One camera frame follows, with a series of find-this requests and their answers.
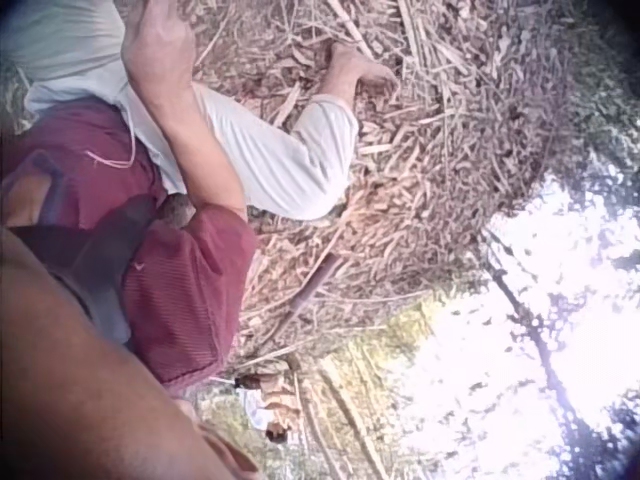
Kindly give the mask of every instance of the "blurred skin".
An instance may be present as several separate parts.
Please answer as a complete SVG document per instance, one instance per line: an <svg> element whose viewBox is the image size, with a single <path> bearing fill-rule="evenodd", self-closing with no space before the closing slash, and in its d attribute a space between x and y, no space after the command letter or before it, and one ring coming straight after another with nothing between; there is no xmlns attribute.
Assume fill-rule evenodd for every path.
<svg viewBox="0 0 640 480"><path fill-rule="evenodd" d="M193 32L175 0L136 5L122 55L194 206L246 218L240 181L193 95ZM1 247L3 460L13 478L234 478L221 458L231 464L239 452L194 428L134 356L99 338L72 295L4 228Z"/></svg>
<svg viewBox="0 0 640 480"><path fill-rule="evenodd" d="M148 371L2 230L3 457L17 478L232 479Z"/></svg>

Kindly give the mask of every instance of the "maroon shirt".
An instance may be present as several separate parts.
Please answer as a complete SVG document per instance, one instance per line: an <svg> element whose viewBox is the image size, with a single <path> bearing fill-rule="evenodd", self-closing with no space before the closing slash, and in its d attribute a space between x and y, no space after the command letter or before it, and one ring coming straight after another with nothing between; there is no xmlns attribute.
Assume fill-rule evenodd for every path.
<svg viewBox="0 0 640 480"><path fill-rule="evenodd" d="M120 162L131 155L120 113L95 99L47 110L10 150L2 159L3 196L26 175L44 172L52 179L38 224L88 229L133 196L151 194L157 205L167 196L140 142L129 168L87 155ZM123 299L136 354L170 390L223 365L255 245L246 222L220 206L198 211L182 230L162 220L149 229L125 275Z"/></svg>

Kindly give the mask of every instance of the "person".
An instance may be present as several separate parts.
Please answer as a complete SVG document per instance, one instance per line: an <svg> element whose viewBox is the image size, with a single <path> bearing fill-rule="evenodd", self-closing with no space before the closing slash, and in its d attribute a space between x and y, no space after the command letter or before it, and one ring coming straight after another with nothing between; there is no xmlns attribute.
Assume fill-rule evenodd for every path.
<svg viewBox="0 0 640 480"><path fill-rule="evenodd" d="M291 135L192 82L176 0L141 0L126 29L107 0L25 0L0 46L33 84L38 121L4 149L3 224L171 392L223 365L256 247L251 203L291 218L347 182L359 81L391 72L336 46ZM157 218L172 194L196 210Z"/></svg>
<svg viewBox="0 0 640 480"><path fill-rule="evenodd" d="M0 233L3 478L262 478L133 355L98 336L16 236Z"/></svg>
<svg viewBox="0 0 640 480"><path fill-rule="evenodd" d="M283 373L251 373L236 377L238 391L253 428L265 432L275 444L286 444L289 432L298 431L301 411L295 392Z"/></svg>

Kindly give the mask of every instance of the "hand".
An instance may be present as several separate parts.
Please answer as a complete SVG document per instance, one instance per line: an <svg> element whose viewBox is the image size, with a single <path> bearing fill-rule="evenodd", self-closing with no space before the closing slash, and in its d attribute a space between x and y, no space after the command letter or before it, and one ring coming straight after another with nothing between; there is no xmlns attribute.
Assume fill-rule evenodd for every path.
<svg viewBox="0 0 640 480"><path fill-rule="evenodd" d="M177 0L137 0L127 19L122 59L129 82L158 116L191 101L193 31L178 17Z"/></svg>

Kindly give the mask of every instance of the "red shirt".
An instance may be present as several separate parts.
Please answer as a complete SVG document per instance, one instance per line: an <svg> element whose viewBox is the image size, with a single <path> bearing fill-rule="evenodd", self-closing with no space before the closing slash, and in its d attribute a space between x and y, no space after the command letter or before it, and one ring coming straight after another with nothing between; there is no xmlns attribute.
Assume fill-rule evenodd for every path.
<svg viewBox="0 0 640 480"><path fill-rule="evenodd" d="M140 142L129 168L104 165L86 153L126 162L130 142L120 113L101 101L51 108L3 155L2 194L18 178L45 172L52 184L38 223L83 229L139 194L151 194L160 205L167 192ZM34 155L38 151L45 155ZM149 229L125 275L123 299L136 354L170 390L223 365L255 245L246 222L219 206L198 211L182 230L162 220Z"/></svg>

